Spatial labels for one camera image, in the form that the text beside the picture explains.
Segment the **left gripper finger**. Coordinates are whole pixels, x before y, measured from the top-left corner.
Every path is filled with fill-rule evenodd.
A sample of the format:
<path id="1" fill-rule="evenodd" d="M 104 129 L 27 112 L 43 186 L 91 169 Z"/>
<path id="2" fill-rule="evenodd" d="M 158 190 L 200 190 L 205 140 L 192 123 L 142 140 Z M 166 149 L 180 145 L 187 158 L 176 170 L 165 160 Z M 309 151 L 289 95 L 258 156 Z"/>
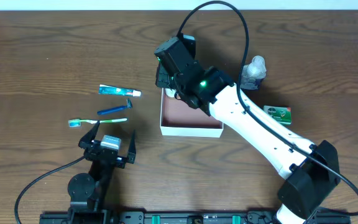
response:
<path id="1" fill-rule="evenodd" d="M 128 156 L 135 156 L 136 155 L 136 147 L 135 147 L 135 130 L 133 130 L 132 132 L 132 136 L 131 136 L 131 141 L 129 144 L 129 149 L 128 149 Z"/>
<path id="2" fill-rule="evenodd" d="M 99 129 L 100 121 L 97 121 L 94 126 L 80 139 L 80 144 L 90 144 L 95 139 L 98 129 Z"/>

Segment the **blue disposable razor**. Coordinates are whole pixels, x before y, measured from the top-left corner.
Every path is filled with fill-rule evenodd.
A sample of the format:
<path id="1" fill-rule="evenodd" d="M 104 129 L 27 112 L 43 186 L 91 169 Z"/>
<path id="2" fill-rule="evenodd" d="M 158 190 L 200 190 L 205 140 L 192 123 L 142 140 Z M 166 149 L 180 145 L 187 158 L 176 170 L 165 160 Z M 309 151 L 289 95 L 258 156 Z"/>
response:
<path id="1" fill-rule="evenodd" d="M 122 105 L 122 106 L 117 106 L 117 107 L 113 107 L 110 109 L 105 109 L 105 110 L 101 110 L 97 112 L 97 115 L 106 115 L 106 114 L 111 114 L 111 113 L 116 113 L 118 111 L 122 111 L 122 110 L 126 110 L 126 109 L 131 109 L 132 108 L 132 102 L 131 100 L 128 98 L 126 100 L 126 105 Z"/>

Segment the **green toothpaste tube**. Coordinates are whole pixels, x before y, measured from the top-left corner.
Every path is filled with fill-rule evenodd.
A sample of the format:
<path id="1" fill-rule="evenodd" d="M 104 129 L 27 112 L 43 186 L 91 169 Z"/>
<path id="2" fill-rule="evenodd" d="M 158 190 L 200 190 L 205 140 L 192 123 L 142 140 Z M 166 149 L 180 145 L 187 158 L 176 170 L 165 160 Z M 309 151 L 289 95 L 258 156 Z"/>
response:
<path id="1" fill-rule="evenodd" d="M 140 97 L 142 92 L 139 90 L 133 90 L 128 88 L 121 88 L 116 86 L 109 85 L 99 85 L 99 94 L 100 95 L 119 95 L 119 96 L 133 96 Z"/>

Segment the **dark blue pump bottle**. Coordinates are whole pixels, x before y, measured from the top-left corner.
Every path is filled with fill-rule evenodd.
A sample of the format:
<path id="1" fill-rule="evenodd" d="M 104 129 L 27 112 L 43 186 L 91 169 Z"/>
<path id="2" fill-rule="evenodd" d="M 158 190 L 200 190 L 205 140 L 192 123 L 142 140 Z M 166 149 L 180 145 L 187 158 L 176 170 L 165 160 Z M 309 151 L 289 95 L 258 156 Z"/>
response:
<path id="1" fill-rule="evenodd" d="M 250 64 L 243 66 L 240 88 L 258 90 L 266 77 L 266 72 L 264 58 L 259 55 L 255 56 Z"/>

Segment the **green soap bar box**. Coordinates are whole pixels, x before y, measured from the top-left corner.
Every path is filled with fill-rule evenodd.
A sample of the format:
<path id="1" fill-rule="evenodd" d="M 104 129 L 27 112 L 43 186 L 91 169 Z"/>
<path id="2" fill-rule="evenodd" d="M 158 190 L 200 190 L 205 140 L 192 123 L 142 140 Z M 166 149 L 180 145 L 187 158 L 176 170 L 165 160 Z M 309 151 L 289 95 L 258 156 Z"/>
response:
<path id="1" fill-rule="evenodd" d="M 263 110 L 280 124 L 290 125 L 292 123 L 291 108 L 289 107 L 264 105 Z"/>

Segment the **white cream tube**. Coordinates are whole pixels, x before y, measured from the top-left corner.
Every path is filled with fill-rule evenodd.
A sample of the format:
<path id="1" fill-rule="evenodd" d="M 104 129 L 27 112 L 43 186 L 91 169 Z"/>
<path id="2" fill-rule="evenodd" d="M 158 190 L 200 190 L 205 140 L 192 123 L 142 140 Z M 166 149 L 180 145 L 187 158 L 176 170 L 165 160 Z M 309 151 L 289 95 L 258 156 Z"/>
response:
<path id="1" fill-rule="evenodd" d="M 176 93 L 177 91 L 174 89 L 170 89 L 170 88 L 165 89 L 165 94 L 170 98 L 174 98 Z"/>

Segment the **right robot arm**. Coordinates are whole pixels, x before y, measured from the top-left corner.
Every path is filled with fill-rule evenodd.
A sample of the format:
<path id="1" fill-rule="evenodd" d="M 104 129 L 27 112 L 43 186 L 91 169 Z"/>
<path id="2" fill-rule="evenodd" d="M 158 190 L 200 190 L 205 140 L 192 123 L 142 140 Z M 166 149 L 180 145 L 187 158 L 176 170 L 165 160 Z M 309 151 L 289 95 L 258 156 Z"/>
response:
<path id="1" fill-rule="evenodd" d="M 315 145 L 276 122 L 238 94 L 229 75 L 215 67 L 205 70 L 190 53 L 190 44 L 173 37 L 157 47 L 156 85 L 176 90 L 189 107 L 201 109 L 252 144 L 285 179 L 276 219 L 304 223 L 340 183 L 336 148 L 327 141 Z"/>

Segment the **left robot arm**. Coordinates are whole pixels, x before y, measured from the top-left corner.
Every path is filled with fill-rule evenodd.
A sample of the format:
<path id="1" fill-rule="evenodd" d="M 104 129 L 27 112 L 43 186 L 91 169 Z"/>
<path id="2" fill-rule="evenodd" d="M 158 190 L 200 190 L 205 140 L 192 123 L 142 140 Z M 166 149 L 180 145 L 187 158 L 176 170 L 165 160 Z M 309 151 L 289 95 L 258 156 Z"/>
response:
<path id="1" fill-rule="evenodd" d="M 115 168 L 125 168 L 133 164 L 136 157 L 135 132 L 132 133 L 127 156 L 119 155 L 121 140 L 105 135 L 102 140 L 95 139 L 100 122 L 97 122 L 80 140 L 78 146 L 84 150 L 83 157 L 91 162 L 87 173 L 80 173 L 68 183 L 71 198 L 68 218 L 63 223 L 112 223 L 116 220 L 114 212 L 104 209 L 112 173 Z"/>

